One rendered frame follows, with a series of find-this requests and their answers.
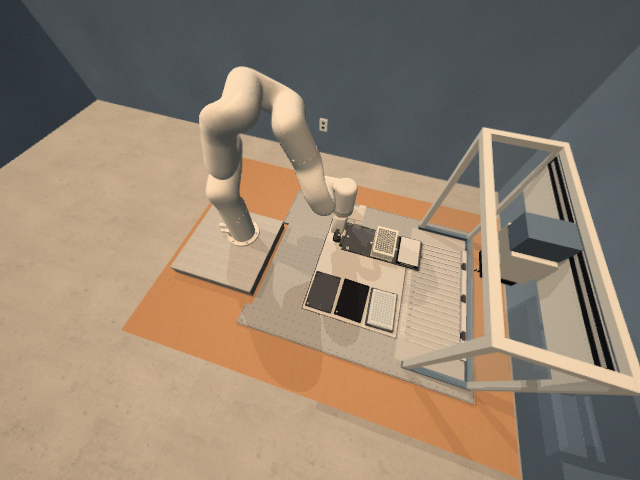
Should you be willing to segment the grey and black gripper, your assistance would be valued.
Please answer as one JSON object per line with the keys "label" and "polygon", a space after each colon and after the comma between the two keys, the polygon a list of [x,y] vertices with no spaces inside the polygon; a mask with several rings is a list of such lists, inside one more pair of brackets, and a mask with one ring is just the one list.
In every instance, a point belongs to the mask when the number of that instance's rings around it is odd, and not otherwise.
{"label": "grey and black gripper", "polygon": [[[333,235],[333,241],[334,242],[340,243],[341,235],[344,232],[345,226],[347,224],[347,220],[348,220],[347,217],[342,218],[342,217],[338,217],[337,215],[334,214],[333,222],[332,222],[332,228],[331,228],[331,232],[334,233],[334,235]],[[338,234],[340,234],[340,235],[338,236]]]}

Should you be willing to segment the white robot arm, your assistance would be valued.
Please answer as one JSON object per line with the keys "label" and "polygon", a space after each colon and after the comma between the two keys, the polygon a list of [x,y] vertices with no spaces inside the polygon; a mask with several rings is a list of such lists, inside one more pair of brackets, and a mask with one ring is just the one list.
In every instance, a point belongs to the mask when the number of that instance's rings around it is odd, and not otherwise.
{"label": "white robot arm", "polygon": [[206,196],[224,221],[220,227],[228,228],[221,232],[227,232],[229,241],[240,247],[254,243],[259,236],[258,225],[252,221],[244,199],[239,198],[239,134],[255,126],[260,109],[272,114],[273,133],[294,167],[311,209],[320,216],[334,212],[355,220],[354,228],[360,229],[366,206],[354,206],[358,185],[350,178],[324,176],[320,152],[306,123],[303,99],[253,69],[238,67],[229,73],[221,99],[204,107],[199,116],[204,163],[209,172]]}

